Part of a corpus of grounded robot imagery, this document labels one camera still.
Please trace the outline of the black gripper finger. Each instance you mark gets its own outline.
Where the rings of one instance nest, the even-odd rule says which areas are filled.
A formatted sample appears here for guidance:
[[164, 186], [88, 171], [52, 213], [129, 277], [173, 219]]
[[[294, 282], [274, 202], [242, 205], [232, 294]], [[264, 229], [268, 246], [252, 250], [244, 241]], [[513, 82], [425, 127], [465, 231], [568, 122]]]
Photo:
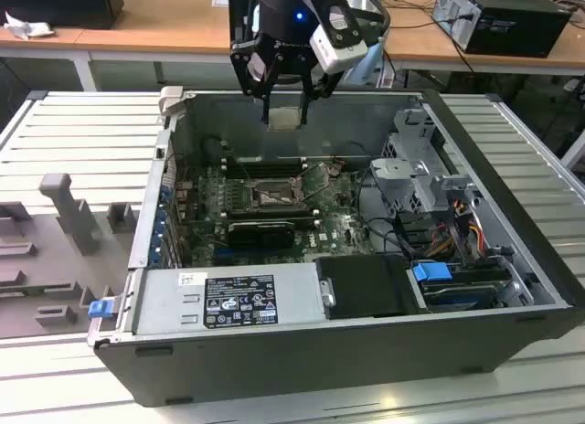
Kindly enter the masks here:
[[321, 98], [329, 98], [336, 89], [339, 81], [344, 76], [344, 72], [335, 74], [325, 73], [316, 83], [313, 82], [312, 74], [310, 72], [304, 73], [301, 76], [303, 84], [303, 93], [301, 96], [301, 116], [300, 124], [307, 123], [308, 109], [312, 101], [317, 101]]
[[254, 40], [235, 43], [230, 60], [242, 93], [262, 101], [261, 122], [269, 122], [271, 91], [277, 80], [276, 40], [257, 36]]

